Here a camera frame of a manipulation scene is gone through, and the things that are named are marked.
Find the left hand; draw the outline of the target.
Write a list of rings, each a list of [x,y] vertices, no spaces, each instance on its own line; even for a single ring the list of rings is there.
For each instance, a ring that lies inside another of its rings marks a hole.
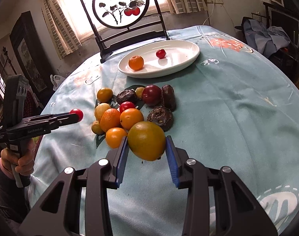
[[[11,164],[16,165],[15,171],[22,176],[29,176],[34,171],[34,156],[36,144],[30,139],[24,147],[25,154],[18,158],[10,149],[5,148],[0,153],[0,169],[10,179],[14,179]]]

